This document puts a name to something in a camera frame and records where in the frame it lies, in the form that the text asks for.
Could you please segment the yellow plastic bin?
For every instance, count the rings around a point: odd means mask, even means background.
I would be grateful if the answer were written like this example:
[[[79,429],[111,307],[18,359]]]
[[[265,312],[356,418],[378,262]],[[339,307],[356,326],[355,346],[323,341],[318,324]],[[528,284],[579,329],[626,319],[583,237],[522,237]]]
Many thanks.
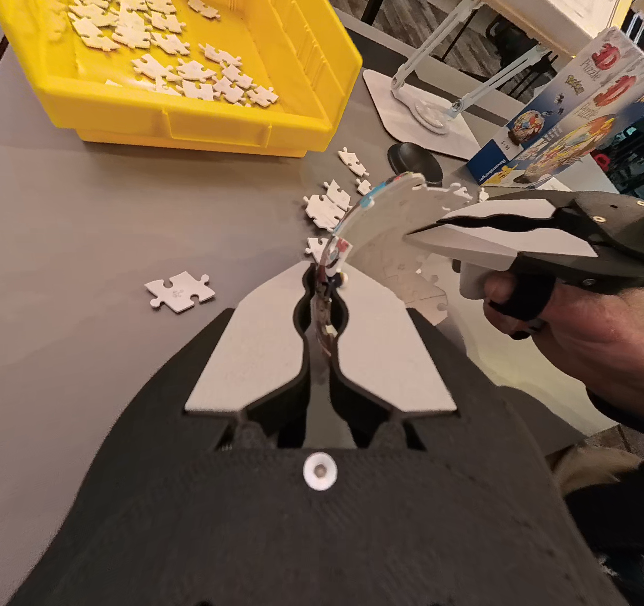
[[[246,109],[111,87],[135,77],[130,60],[142,52],[85,47],[68,1],[1,0],[1,27],[51,122],[83,141],[301,158],[327,148],[361,70],[327,0],[173,0],[192,58],[198,44],[241,56],[278,103]]]

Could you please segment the person's right forearm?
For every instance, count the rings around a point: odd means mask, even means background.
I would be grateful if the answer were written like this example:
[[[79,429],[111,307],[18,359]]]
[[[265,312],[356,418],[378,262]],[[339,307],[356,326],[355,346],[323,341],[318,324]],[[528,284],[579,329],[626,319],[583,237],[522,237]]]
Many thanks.
[[[593,393],[589,388],[586,388],[586,392],[593,407],[601,414],[622,426],[643,434],[643,416],[617,408]]]

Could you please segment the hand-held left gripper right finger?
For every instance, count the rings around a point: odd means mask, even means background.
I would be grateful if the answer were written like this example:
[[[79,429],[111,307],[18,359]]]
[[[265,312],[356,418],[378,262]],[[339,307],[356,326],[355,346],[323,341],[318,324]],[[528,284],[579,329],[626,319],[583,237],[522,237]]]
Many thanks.
[[[358,448],[390,420],[449,416],[457,404],[406,305],[358,269],[331,296],[329,394]]]

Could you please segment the blue puzzle box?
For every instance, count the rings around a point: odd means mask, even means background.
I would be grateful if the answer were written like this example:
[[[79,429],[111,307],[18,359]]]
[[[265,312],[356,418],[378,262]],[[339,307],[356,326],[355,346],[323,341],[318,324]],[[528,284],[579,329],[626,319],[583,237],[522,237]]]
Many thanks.
[[[618,27],[591,40],[466,163],[478,185],[536,188],[643,117],[643,50]]]

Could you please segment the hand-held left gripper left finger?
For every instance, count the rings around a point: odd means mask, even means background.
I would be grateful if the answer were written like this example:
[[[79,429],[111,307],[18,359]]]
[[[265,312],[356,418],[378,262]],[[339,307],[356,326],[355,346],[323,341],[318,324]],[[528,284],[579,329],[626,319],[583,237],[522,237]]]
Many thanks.
[[[185,403],[187,414],[256,423],[279,448],[302,447],[315,270],[303,260],[241,300]]]

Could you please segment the person's beige trousers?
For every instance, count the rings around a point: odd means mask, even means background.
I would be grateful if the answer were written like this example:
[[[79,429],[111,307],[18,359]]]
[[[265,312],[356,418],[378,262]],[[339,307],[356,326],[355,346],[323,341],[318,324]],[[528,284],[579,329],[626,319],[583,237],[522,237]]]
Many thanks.
[[[566,449],[550,465],[555,486],[562,497],[567,497],[592,486],[617,484],[641,463],[641,457],[625,450],[578,444]]]

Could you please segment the person's right hand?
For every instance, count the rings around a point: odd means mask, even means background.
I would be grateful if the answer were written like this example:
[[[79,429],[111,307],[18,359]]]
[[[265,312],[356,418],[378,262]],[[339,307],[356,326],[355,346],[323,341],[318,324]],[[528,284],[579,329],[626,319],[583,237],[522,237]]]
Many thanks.
[[[643,289],[602,295],[556,282],[532,339],[604,405],[643,422]]]

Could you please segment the heap of white puzzle pieces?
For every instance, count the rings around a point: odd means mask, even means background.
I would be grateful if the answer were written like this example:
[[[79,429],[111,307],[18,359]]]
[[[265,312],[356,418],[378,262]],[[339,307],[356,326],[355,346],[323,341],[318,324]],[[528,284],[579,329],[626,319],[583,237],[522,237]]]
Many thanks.
[[[241,56],[198,44],[200,56],[192,58],[191,44],[182,38],[187,23],[173,0],[69,0],[67,16],[79,41],[91,50],[142,52],[130,60],[133,79],[107,79],[107,86],[246,109],[268,109],[279,101],[273,87],[244,72]]]

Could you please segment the black round ball stand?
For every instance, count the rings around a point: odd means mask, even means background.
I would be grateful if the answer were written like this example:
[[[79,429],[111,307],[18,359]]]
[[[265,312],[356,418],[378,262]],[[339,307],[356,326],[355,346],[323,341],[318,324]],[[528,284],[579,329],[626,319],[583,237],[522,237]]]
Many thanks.
[[[421,174],[428,186],[441,187],[444,173],[439,161],[427,149],[412,142],[392,145],[387,153],[395,175],[407,172]]]

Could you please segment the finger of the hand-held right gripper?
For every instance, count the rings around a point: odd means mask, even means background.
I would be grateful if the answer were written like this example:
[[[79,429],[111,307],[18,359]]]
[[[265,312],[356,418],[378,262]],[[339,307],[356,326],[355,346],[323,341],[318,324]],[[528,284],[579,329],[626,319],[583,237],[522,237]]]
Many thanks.
[[[463,228],[439,225],[409,233],[405,241],[430,253],[495,271],[507,271],[521,253],[589,257],[598,256],[583,239],[562,230],[539,228],[508,232],[489,226]]]
[[[437,225],[547,226],[556,207],[546,199],[490,199],[448,213]]]

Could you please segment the partly built puzzle ball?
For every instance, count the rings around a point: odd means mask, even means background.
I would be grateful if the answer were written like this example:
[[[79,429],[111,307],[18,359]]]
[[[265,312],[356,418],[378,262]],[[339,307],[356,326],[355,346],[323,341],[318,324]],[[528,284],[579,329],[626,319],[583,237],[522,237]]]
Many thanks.
[[[326,240],[316,265],[313,304],[316,336],[326,356],[339,333],[339,308],[332,293],[348,280],[349,267],[383,285],[408,308],[432,325],[447,320],[449,293],[440,283],[451,269],[448,258],[405,239],[417,228],[433,224],[448,213],[460,214],[489,199],[489,192],[458,181],[429,185],[419,173],[391,177],[366,192],[340,220]]]

